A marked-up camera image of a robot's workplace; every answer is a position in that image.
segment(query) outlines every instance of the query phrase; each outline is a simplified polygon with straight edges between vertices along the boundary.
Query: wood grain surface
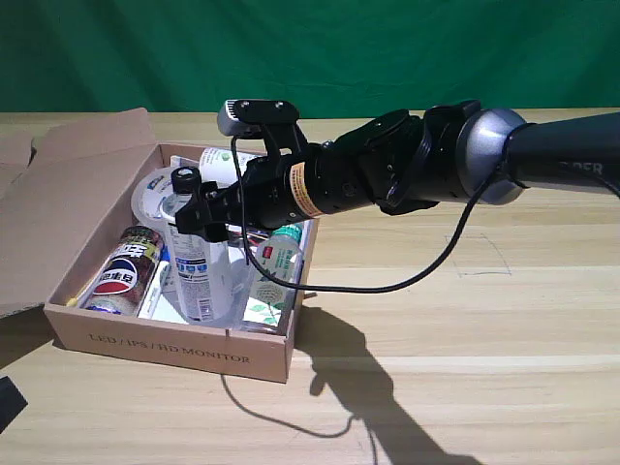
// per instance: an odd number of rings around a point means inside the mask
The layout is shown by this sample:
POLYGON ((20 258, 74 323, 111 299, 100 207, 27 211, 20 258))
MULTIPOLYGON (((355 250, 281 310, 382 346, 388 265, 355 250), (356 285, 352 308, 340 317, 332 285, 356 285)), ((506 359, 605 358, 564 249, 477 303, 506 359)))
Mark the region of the wood grain surface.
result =
MULTIPOLYGON (((0 113, 0 136, 85 116, 0 113)), ((228 144, 213 114, 152 121, 160 140, 228 144)), ((363 122, 301 128, 322 141, 363 122)), ((66 352, 38 311, 0 321, 0 375, 29 402, 0 436, 0 463, 619 464, 619 206, 530 190, 476 207, 452 257, 409 289, 307 296, 285 385, 66 352)), ((406 278, 461 208, 325 217, 309 282, 406 278)))

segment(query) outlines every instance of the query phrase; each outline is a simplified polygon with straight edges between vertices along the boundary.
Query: white bottle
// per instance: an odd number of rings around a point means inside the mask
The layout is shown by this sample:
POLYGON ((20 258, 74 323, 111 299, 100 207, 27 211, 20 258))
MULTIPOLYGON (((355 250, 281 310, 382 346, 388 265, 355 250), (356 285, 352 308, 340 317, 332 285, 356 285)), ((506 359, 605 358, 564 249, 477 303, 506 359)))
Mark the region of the white bottle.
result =
MULTIPOLYGON (((237 152, 241 174, 245 173, 248 162, 260 155, 237 152)), ((207 147, 199 163, 202 181, 216 181, 218 187, 228 187, 237 181, 233 153, 224 148, 207 147)))
POLYGON ((227 242, 207 242, 193 234, 181 234, 174 214, 191 195, 172 194, 161 205, 167 222, 166 244, 180 311, 186 320, 219 325, 233 315, 233 279, 227 242))
MULTIPOLYGON (((303 262, 299 247, 302 228, 298 224, 273 232, 256 253, 259 264, 269 273, 289 283, 295 282, 303 262)), ((250 293, 239 328, 246 331, 284 334, 295 304, 296 290, 280 286, 254 268, 250 293)))

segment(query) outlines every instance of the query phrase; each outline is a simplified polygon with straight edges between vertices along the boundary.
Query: pepsi can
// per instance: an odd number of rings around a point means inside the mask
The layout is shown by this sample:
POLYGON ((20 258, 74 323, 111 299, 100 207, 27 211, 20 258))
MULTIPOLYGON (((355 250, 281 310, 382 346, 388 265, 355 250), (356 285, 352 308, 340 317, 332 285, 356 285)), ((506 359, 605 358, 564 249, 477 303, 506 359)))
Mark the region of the pepsi can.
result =
POLYGON ((164 239, 158 232, 145 226, 126 229, 82 307, 136 316, 163 250, 164 239))

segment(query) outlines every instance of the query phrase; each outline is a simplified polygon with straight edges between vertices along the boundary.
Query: robotic arm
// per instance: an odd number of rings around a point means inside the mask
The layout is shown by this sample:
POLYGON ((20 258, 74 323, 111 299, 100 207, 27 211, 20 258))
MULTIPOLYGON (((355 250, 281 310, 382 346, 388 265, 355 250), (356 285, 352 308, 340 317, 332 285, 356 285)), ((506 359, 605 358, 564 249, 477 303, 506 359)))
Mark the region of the robotic arm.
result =
MULTIPOLYGON (((226 101, 218 126, 226 136, 262 139, 266 156, 243 174, 246 225, 275 230, 376 204, 387 215, 468 202, 485 179, 480 201, 513 202, 542 187, 609 194, 620 181, 620 112, 544 124, 478 101, 384 114, 324 143, 308 142, 288 102, 226 101)), ((242 224, 239 182, 218 189, 197 170, 176 172, 192 200, 177 213, 181 233, 226 240, 226 224, 242 224)))

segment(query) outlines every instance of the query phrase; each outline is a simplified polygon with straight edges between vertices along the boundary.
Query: cardboard box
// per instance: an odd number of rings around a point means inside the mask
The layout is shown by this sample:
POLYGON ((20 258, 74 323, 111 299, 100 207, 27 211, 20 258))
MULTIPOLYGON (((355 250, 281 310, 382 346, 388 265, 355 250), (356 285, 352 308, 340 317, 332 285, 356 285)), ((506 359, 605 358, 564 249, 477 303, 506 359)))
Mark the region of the cardboard box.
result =
MULTIPOLYGON (((67 350, 286 382, 302 293, 284 336, 65 306, 136 223, 136 184, 172 155, 198 160, 204 147, 158 143, 138 108, 50 130, 31 163, 24 134, 0 149, 0 314, 43 304, 67 350)), ((310 223, 301 282, 318 226, 310 223)))

